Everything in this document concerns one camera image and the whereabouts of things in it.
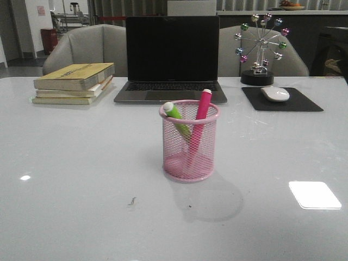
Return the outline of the pink mesh pen holder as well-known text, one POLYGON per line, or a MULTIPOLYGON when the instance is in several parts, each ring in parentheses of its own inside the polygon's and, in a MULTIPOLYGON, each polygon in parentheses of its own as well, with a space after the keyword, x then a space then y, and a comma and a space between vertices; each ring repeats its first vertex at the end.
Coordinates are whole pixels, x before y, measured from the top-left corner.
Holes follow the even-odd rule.
POLYGON ((163 123, 163 169, 179 181, 200 181, 214 171, 220 108, 211 103, 206 117, 199 120, 198 105, 198 100, 178 100, 159 108, 163 123))

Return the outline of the grey open laptop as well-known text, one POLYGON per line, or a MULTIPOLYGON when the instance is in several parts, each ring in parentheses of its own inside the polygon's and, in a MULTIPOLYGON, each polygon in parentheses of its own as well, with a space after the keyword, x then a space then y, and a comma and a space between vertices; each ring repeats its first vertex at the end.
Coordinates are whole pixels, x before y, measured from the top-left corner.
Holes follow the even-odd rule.
POLYGON ((218 82, 218 16, 142 16, 126 19, 128 80, 116 103, 161 104, 227 98, 218 82))

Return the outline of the white middle book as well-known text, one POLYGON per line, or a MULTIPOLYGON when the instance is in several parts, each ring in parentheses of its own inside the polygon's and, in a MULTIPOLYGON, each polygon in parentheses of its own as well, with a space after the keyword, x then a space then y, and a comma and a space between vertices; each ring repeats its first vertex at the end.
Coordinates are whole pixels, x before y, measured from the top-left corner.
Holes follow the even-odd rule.
POLYGON ((36 97, 39 98, 91 98, 99 96, 102 91, 112 82, 113 76, 109 76, 102 83, 96 84, 84 91, 75 90, 45 90, 37 89, 36 97))

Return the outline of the yellow top book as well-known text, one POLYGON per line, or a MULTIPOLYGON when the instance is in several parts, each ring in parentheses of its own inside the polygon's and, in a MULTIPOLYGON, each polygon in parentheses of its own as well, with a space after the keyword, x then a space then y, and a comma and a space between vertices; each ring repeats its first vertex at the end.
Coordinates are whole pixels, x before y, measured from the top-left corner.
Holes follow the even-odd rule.
POLYGON ((72 64, 34 80, 36 89, 84 91, 115 73, 114 63, 72 64))

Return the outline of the yellow book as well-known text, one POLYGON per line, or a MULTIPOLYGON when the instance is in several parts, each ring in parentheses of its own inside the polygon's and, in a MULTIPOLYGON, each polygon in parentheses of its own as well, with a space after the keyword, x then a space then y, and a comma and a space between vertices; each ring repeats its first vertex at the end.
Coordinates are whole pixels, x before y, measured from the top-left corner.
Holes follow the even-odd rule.
POLYGON ((72 64, 34 80, 36 89, 84 91, 115 73, 114 63, 72 64))
POLYGON ((72 105, 89 105, 94 100, 96 100, 97 97, 91 97, 91 98, 39 98, 39 97, 32 97, 32 102, 36 104, 72 104, 72 105))

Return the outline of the white computer mouse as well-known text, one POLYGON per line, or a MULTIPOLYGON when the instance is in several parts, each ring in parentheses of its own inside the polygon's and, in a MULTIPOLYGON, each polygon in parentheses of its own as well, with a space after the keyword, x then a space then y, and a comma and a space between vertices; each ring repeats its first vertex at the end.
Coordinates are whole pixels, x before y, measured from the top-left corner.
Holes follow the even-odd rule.
POLYGON ((260 90, 265 98, 272 102, 284 102, 290 98, 290 94, 285 88, 266 86, 260 90))

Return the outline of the ferris wheel desk ornament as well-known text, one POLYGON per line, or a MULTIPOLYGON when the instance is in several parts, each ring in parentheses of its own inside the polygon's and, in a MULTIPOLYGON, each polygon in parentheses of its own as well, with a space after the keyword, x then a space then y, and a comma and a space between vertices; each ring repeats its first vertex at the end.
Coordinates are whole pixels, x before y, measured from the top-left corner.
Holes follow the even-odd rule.
POLYGON ((251 21, 255 23, 254 32, 248 23, 240 25, 241 32, 234 34, 235 41, 246 40, 250 43, 249 47, 238 47, 235 54, 239 57, 240 63, 246 63, 251 54, 255 54, 255 60, 248 70, 241 73, 241 82, 253 86, 267 86, 274 83, 274 74, 269 71, 270 60, 266 57, 267 52, 273 55, 275 60, 281 60, 283 54, 280 52, 287 48, 288 44, 281 41, 280 37, 290 33, 288 28, 283 28, 280 32, 270 35, 272 29, 267 25, 271 22, 272 13, 264 15, 252 14, 251 21))

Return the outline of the red barrier belt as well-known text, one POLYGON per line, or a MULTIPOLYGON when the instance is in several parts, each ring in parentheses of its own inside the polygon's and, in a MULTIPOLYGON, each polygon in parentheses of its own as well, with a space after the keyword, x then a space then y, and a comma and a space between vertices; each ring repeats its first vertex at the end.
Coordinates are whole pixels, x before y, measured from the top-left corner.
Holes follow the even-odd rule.
POLYGON ((125 21, 126 16, 98 16, 99 21, 125 21))

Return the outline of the yellow bottom book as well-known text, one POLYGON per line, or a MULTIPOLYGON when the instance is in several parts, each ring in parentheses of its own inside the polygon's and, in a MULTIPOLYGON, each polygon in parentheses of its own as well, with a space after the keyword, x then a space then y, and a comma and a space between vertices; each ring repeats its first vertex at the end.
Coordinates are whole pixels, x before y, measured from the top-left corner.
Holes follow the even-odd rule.
POLYGON ((96 100, 97 97, 91 97, 91 98, 39 98, 39 97, 32 97, 32 102, 36 104, 72 104, 72 105, 89 105, 94 100, 96 100))

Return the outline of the red trash bin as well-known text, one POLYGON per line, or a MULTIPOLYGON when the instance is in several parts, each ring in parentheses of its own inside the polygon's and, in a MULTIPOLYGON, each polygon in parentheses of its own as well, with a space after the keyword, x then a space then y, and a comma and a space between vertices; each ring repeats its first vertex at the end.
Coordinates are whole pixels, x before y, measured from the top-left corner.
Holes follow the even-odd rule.
POLYGON ((58 44, 57 31, 54 28, 44 28, 40 33, 44 53, 50 54, 58 44))

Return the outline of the fruit bowl on counter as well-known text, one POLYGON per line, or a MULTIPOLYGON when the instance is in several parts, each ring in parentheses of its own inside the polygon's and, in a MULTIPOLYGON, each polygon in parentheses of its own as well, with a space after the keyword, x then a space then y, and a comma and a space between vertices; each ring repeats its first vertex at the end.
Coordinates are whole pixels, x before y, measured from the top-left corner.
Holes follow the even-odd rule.
POLYGON ((303 10, 305 8, 305 6, 302 6, 300 3, 294 3, 289 0, 281 0, 279 7, 286 11, 303 10))

